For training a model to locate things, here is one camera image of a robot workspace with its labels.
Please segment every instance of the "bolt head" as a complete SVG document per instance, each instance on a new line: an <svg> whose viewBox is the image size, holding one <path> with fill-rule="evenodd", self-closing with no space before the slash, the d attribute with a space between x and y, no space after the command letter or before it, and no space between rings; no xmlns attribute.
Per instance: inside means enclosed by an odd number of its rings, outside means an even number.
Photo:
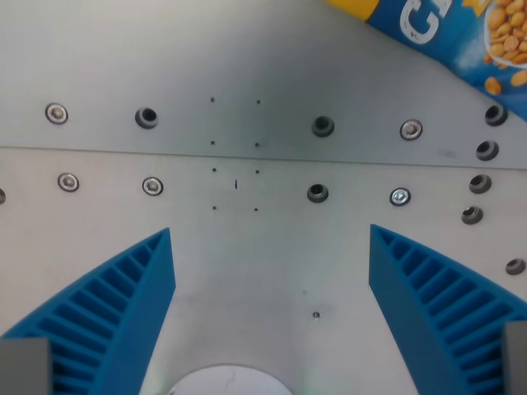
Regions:
<svg viewBox="0 0 527 395"><path fill-rule="evenodd" d="M79 180L71 173L62 173L58 177L58 186L65 192L75 192L79 189Z"/></svg>
<svg viewBox="0 0 527 395"><path fill-rule="evenodd" d="M416 119L409 119L400 129L400 135L404 140L412 141L419 138L422 134L422 123Z"/></svg>
<svg viewBox="0 0 527 395"><path fill-rule="evenodd" d="M142 190L150 196L161 195L163 192L163 183L156 177L148 177L142 181Z"/></svg>
<svg viewBox="0 0 527 395"><path fill-rule="evenodd" d="M46 107L46 118L57 125L61 125L68 121L68 112L64 106L58 103L52 103Z"/></svg>
<svg viewBox="0 0 527 395"><path fill-rule="evenodd" d="M394 206L404 206L405 204L408 204L411 197L410 191L406 188L397 188L390 194L389 201Z"/></svg>

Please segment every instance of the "ribbed blue plastic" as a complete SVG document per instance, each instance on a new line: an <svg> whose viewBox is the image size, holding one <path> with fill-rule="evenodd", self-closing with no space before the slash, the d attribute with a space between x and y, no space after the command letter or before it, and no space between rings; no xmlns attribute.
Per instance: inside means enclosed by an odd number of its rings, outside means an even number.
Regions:
<svg viewBox="0 0 527 395"><path fill-rule="evenodd" d="M504 393L501 333L527 318L523 300L377 225L370 287L421 395Z"/></svg>
<svg viewBox="0 0 527 395"><path fill-rule="evenodd" d="M168 229L86 274L4 337L47 337L54 395L137 395L175 290Z"/></svg>

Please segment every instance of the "snack box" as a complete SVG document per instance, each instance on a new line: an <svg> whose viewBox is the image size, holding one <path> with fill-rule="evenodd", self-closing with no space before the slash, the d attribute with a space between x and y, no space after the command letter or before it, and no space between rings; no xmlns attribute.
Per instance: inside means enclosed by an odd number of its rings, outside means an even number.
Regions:
<svg viewBox="0 0 527 395"><path fill-rule="evenodd" d="M327 0L527 119L526 0Z"/></svg>

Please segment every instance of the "food image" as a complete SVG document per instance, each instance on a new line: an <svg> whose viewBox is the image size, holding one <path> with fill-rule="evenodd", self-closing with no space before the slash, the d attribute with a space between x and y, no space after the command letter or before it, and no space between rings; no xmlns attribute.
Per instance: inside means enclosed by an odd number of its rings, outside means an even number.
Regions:
<svg viewBox="0 0 527 395"><path fill-rule="evenodd" d="M527 84L527 70L521 70L512 76L511 85L522 86L525 84Z"/></svg>
<svg viewBox="0 0 527 395"><path fill-rule="evenodd" d="M505 65L527 63L525 0L494 0L487 12L488 52Z"/></svg>
<svg viewBox="0 0 527 395"><path fill-rule="evenodd" d="M494 0L487 10L487 54L483 60L500 70L509 66L527 68L527 4L525 0ZM514 87L527 85L527 70L511 78ZM495 77L485 81L485 90L500 95L501 83Z"/></svg>
<svg viewBox="0 0 527 395"><path fill-rule="evenodd" d="M501 93L501 84L496 78L489 77L485 81L485 89L491 95L499 95Z"/></svg>

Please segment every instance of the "metal plate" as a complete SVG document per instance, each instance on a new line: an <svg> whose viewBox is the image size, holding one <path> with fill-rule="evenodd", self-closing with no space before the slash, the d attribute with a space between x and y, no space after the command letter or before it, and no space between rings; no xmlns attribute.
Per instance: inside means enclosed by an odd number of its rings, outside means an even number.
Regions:
<svg viewBox="0 0 527 395"><path fill-rule="evenodd" d="M1 149L0 332L169 226L178 285L142 394L218 364L261 369L296 394L416 394L368 287L370 224L527 298L527 275L505 272L527 257L525 174L490 170L492 188L474 195L480 171ZM58 187L64 172L75 193ZM162 195L143 192L149 175ZM316 183L329 189L322 204L306 197ZM394 207L401 186L412 201ZM471 205L485 217L467 226Z"/></svg>
<svg viewBox="0 0 527 395"><path fill-rule="evenodd" d="M523 121L487 126L489 98L323 0L4 8L1 146L527 169ZM50 102L66 124L47 121ZM152 130L135 123L143 106ZM336 124L325 139L320 115ZM399 136L407 119L424 126L415 142ZM501 152L482 163L489 138Z"/></svg>

